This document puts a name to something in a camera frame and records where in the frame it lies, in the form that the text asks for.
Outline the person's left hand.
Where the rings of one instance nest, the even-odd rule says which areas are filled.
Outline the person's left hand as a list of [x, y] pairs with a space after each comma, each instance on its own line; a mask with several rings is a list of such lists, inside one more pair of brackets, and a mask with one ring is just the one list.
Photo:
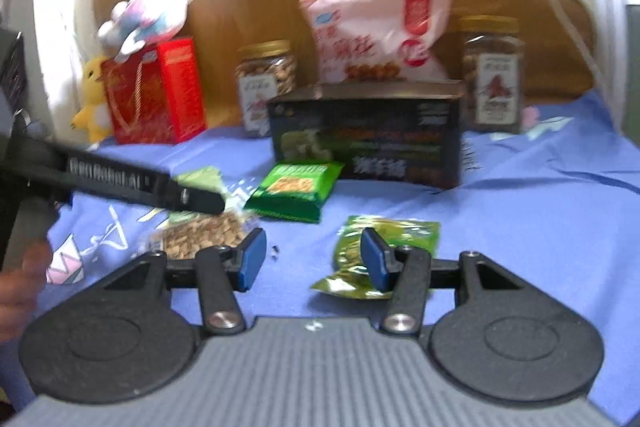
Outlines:
[[20, 269], [1, 273], [0, 338], [2, 343], [24, 332], [32, 319], [37, 299], [47, 284], [47, 269], [52, 261], [47, 239], [30, 245]]

